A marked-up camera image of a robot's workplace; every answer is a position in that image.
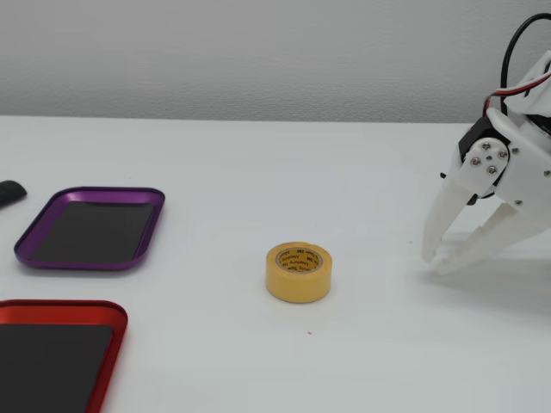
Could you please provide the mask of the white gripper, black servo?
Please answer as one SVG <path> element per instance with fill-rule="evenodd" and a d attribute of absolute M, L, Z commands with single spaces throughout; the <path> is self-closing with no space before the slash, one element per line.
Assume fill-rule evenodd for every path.
<path fill-rule="evenodd" d="M 472 198 L 497 195 L 493 215 L 436 265 L 450 274 L 550 228 L 550 118 L 527 114 L 517 126 L 491 108 L 461 138 L 424 222 L 421 256 L 431 262 Z"/>

